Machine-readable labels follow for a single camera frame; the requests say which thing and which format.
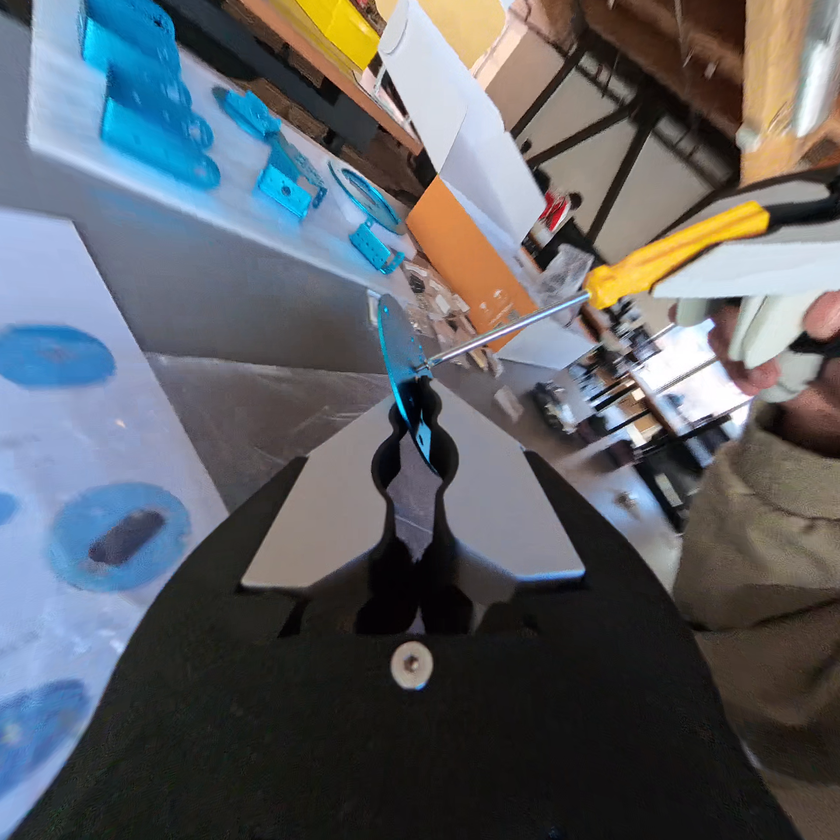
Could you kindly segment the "pile of small parts bags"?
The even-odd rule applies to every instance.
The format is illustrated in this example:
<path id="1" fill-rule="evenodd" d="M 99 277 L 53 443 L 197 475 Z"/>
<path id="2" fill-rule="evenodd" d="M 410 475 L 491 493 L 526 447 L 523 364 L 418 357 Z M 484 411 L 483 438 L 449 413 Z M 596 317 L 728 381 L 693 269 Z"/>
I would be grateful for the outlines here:
<path id="1" fill-rule="evenodd" d="M 401 269 L 413 293 L 413 302 L 406 306 L 406 314 L 414 331 L 430 342 L 424 345 L 423 353 L 427 357 L 452 350 L 479 336 L 480 330 L 473 323 L 468 303 L 451 290 L 433 267 L 415 259 L 404 261 Z M 494 380 L 499 380 L 505 371 L 499 353 L 487 344 L 462 353 L 452 362 Z M 491 399 L 513 424 L 522 419 L 524 407 L 508 385 L 498 387 Z"/>

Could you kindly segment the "blue round metal disc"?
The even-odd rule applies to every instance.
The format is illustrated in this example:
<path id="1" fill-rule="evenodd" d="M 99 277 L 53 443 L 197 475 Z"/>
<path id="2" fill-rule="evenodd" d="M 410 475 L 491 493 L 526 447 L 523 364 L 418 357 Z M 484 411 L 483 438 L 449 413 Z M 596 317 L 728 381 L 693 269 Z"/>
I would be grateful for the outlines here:
<path id="1" fill-rule="evenodd" d="M 85 684 L 58 679 L 1 699 L 1 795 L 76 737 L 91 707 Z"/>
<path id="2" fill-rule="evenodd" d="M 426 362 L 426 356 L 406 312 L 392 295 L 379 298 L 377 332 L 395 406 L 426 466 L 440 476 L 438 419 L 443 405 L 432 378 L 413 376 L 413 367 Z"/>
<path id="3" fill-rule="evenodd" d="M 99 385 L 116 371 L 112 352 L 89 332 L 52 324 L 13 324 L 2 330 L 1 376 L 25 389 Z"/>

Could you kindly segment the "orange cardboard box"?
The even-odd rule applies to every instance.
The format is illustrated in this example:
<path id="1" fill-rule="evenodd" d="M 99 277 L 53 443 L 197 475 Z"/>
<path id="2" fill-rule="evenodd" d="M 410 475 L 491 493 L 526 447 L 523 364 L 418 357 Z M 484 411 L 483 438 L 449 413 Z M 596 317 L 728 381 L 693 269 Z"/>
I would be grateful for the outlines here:
<path id="1" fill-rule="evenodd" d="M 536 304 L 515 273 L 545 201 L 472 67 L 498 39 L 509 2 L 396 2 L 379 55 L 434 168 L 407 226 L 470 306 L 478 330 Z"/>

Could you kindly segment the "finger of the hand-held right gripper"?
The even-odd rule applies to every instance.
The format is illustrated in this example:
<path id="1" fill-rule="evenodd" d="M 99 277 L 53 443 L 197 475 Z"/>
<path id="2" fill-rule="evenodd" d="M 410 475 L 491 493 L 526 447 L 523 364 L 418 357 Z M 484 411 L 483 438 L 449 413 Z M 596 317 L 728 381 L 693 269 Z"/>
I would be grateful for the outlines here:
<path id="1" fill-rule="evenodd" d="M 773 178 L 707 200 L 685 227 L 836 227 L 839 171 L 826 167 Z"/>
<path id="2" fill-rule="evenodd" d="M 659 299 L 787 296 L 839 289 L 839 220 L 785 225 L 709 249 L 652 289 Z"/>

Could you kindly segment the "orange handled screwdriver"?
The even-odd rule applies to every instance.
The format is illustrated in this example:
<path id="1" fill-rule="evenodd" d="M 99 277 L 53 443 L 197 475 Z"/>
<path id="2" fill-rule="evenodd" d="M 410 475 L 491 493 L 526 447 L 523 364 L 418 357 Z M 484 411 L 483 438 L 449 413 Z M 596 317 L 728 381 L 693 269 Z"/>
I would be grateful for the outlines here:
<path id="1" fill-rule="evenodd" d="M 585 303 L 590 303 L 596 310 L 609 308 L 620 298 L 651 291 L 661 280 L 712 246 L 763 235 L 769 229 L 770 227 L 702 227 L 699 225 L 688 227 L 639 248 L 614 265 L 598 266 L 592 269 L 585 276 L 581 290 L 574 297 L 483 333 L 452 350 L 426 357 L 426 362 L 434 368 L 468 350 L 482 344 L 489 345 L 537 322 L 549 319 L 555 314 Z"/>

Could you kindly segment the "person's right forearm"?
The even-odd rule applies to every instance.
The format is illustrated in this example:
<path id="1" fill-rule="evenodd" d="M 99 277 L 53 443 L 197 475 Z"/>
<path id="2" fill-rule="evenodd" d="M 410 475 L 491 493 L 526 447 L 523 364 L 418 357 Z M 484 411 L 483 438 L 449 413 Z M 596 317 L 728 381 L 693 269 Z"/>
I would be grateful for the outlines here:
<path id="1" fill-rule="evenodd" d="M 757 402 L 689 512 L 673 597 L 728 720 L 804 838 L 839 838 L 838 458 Z"/>

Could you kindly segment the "blue U-shaped metal bracket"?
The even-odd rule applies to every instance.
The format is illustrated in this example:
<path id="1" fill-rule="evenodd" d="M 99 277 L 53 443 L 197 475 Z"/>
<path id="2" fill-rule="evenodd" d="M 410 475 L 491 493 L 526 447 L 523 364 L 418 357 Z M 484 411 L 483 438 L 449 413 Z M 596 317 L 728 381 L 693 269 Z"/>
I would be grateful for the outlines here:
<path id="1" fill-rule="evenodd" d="M 221 181 L 215 161 L 194 143 L 110 98 L 104 102 L 100 137 L 114 150 L 178 182 L 209 191 Z"/>
<path id="2" fill-rule="evenodd" d="M 208 150 L 214 143 L 214 132 L 209 123 L 197 114 L 193 107 L 187 111 L 142 112 L 125 107 L 114 100 L 108 100 L 127 109 L 130 114 L 141 118 L 154 128 L 188 141 L 200 151 Z"/>
<path id="3" fill-rule="evenodd" d="M 82 2 L 78 32 L 82 59 L 99 70 L 117 65 L 181 74 L 174 23 L 155 2 Z"/>
<path id="4" fill-rule="evenodd" d="M 192 95 L 180 77 L 144 64 L 111 63 L 106 98 L 142 112 L 187 111 L 193 105 Z"/>

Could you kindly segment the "blue disc with oblong slot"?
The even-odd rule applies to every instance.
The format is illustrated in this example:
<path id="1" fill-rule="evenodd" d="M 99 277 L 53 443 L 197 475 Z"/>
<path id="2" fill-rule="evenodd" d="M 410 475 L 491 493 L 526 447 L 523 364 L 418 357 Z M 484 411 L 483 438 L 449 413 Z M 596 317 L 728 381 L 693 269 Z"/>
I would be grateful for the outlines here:
<path id="1" fill-rule="evenodd" d="M 48 546 L 54 574 L 84 592 L 138 590 L 171 572 L 192 533 L 178 497 L 145 482 L 93 487 L 56 515 Z"/>

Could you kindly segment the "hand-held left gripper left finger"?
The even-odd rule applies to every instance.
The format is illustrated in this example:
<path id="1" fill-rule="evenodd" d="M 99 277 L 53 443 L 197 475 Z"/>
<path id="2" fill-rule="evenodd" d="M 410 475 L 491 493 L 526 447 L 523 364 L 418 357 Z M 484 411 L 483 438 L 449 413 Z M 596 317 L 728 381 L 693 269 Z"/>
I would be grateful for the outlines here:
<path id="1" fill-rule="evenodd" d="M 247 592 L 293 601 L 282 634 L 307 624 L 401 629 L 403 543 L 388 488 L 403 422 L 394 412 L 386 397 L 311 451 L 244 573 Z"/>

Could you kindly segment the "person's right hand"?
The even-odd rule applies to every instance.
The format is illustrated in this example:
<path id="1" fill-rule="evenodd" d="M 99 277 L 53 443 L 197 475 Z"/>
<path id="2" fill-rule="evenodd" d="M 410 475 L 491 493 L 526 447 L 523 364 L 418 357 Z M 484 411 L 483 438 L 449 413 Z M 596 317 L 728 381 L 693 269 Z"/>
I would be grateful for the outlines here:
<path id="1" fill-rule="evenodd" d="M 711 319 L 709 345 L 726 373 L 747 396 L 776 385 L 781 375 L 777 359 L 748 370 L 729 358 L 729 345 L 739 318 L 739 307 L 717 306 Z M 805 331 L 817 342 L 830 342 L 839 335 L 839 292 L 828 291 L 810 307 L 804 318 Z M 792 445 L 818 455 L 839 457 L 839 360 L 826 362 L 821 375 L 803 392 L 778 408 L 773 432 Z"/>

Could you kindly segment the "silver ventilation duct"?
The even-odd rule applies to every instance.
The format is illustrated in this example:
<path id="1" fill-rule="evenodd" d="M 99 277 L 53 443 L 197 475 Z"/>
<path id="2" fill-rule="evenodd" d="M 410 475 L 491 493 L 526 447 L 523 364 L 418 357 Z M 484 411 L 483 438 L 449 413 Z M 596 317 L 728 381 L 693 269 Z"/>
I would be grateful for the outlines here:
<path id="1" fill-rule="evenodd" d="M 838 1 L 747 1 L 740 151 L 816 136 L 835 111 L 838 74 Z"/>

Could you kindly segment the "grey desk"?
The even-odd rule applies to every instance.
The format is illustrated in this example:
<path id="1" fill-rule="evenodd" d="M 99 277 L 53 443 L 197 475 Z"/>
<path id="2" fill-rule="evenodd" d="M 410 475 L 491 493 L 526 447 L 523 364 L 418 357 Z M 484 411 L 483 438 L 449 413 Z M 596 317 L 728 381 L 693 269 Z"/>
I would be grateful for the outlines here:
<path id="1" fill-rule="evenodd" d="M 232 511 L 386 395 L 365 294 L 35 154 L 29 53 L 2 12 L 2 208 L 74 224 Z"/>

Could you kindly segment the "blue servo mount bracket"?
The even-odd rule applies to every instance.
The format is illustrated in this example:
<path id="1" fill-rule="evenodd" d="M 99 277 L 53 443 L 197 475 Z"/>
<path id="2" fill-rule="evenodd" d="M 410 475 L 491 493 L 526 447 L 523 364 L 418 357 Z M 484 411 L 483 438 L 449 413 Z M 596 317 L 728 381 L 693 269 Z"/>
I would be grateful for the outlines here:
<path id="1" fill-rule="evenodd" d="M 281 131 L 268 137 L 269 157 L 256 188 L 303 220 L 321 206 L 328 188 L 319 171 Z"/>

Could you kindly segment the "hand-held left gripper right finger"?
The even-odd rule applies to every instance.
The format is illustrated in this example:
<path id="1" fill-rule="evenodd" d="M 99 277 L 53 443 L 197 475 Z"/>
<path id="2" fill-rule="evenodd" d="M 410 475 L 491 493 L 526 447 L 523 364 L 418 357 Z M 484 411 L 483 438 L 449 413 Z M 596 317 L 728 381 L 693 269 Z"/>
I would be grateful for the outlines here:
<path id="1" fill-rule="evenodd" d="M 579 589 L 585 565 L 517 439 L 438 381 L 425 391 L 441 484 L 424 558 L 429 628 L 474 633 L 519 595 Z"/>

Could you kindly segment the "small blue angle bracket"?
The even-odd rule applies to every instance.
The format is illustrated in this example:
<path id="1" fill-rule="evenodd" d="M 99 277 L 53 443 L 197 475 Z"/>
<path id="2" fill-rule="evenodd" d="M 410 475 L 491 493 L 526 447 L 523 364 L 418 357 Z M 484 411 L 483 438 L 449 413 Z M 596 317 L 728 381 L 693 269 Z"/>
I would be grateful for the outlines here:
<path id="1" fill-rule="evenodd" d="M 213 87 L 212 93 L 222 112 L 249 136 L 268 143 L 278 135 L 281 121 L 252 91 Z"/>

